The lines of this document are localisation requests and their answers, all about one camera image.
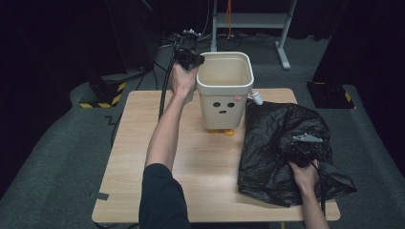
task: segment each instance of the person's arm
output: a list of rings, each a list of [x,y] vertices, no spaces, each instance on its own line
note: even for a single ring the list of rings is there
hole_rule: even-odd
[[[145,167],[160,163],[172,171],[178,146],[181,113],[187,95],[195,90],[197,71],[198,68],[195,68],[187,72],[179,64],[173,66],[170,74],[173,95],[149,142]]]
[[[303,201],[304,222],[307,229],[328,229],[329,225],[324,213],[319,206],[315,195],[315,184],[318,181],[318,174],[312,165],[300,168],[295,163],[289,162],[294,173]]]

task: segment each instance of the hand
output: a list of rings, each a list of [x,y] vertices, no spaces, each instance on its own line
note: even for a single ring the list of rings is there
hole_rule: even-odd
[[[187,97],[188,94],[196,90],[196,77],[199,68],[186,71],[180,64],[173,65],[170,73],[170,84],[172,85],[173,95]]]
[[[312,162],[316,168],[318,168],[318,163],[316,160]],[[294,162],[288,162],[291,166],[292,172],[294,173],[294,179],[300,188],[301,192],[313,192],[315,184],[318,182],[318,173],[315,168],[310,164],[305,168],[298,167]]]

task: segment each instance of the wooden table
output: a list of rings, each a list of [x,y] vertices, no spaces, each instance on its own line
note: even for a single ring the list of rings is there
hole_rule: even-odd
[[[260,89],[264,101],[296,103],[290,89]],[[166,96],[166,103],[171,92]],[[158,122],[159,91],[131,92],[119,124],[99,192],[93,221],[138,222],[142,172],[149,139]],[[184,108],[173,176],[181,184],[191,222],[303,220],[301,207],[281,207],[242,195],[237,176],[244,143],[245,116],[234,136],[211,134],[203,126],[200,96]],[[327,220],[338,220],[334,200]]]

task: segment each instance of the white stand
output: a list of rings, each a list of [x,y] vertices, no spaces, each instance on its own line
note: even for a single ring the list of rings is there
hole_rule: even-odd
[[[286,43],[289,25],[292,20],[297,0],[291,0],[288,13],[232,13],[233,28],[267,28],[283,29],[281,40],[275,42],[276,50],[280,56],[281,63],[285,70],[291,66],[288,63],[284,44]],[[217,51],[217,28],[226,28],[226,13],[217,13],[217,0],[214,0],[212,12],[212,41],[211,51]]]

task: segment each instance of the yellow and black tape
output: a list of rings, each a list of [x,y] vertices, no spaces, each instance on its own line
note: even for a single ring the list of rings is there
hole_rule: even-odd
[[[111,94],[111,101],[109,102],[80,102],[81,108],[111,108],[116,107],[121,99],[122,92],[124,91],[125,83],[120,84],[117,90]]]

